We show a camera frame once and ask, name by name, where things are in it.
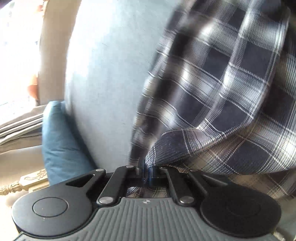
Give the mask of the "dark plaid shirt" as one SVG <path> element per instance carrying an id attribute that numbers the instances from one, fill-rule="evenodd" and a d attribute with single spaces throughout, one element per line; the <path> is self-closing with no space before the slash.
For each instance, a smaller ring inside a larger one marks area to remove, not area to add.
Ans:
<path id="1" fill-rule="evenodd" d="M 130 163 L 295 197 L 295 1 L 182 1 L 144 84 Z"/>

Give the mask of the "orange object on windowsill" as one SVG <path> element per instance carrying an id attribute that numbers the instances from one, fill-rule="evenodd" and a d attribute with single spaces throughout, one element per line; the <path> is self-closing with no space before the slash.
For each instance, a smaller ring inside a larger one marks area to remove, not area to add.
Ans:
<path id="1" fill-rule="evenodd" d="M 27 87 L 29 95 L 35 100 L 39 99 L 39 89 L 38 89 L 38 77 L 36 75 L 32 76 L 30 84 Z"/>

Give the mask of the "cream carved headboard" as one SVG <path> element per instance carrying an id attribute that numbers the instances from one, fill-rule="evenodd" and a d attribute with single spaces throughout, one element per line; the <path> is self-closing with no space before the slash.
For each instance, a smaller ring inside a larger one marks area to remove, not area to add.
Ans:
<path id="1" fill-rule="evenodd" d="M 16 193 L 23 190 L 31 193 L 47 188 L 49 185 L 46 169 L 41 169 L 22 176 L 18 181 L 2 186 L 0 193 L 1 196 L 6 196 L 10 193 Z"/>

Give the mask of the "blue pillow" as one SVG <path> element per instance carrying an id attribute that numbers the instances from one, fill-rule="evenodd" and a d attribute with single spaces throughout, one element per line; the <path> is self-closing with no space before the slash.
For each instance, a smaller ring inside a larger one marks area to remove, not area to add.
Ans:
<path id="1" fill-rule="evenodd" d="M 42 155 L 50 185 L 95 169 L 72 131 L 63 101 L 51 101 L 44 109 Z"/>

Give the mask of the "grey curtain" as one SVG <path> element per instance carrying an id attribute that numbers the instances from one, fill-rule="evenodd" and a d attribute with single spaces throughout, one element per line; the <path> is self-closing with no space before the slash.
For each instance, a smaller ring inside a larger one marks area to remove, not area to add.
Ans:
<path id="1" fill-rule="evenodd" d="M 41 145 L 45 107 L 37 106 L 1 124 L 1 153 Z"/>

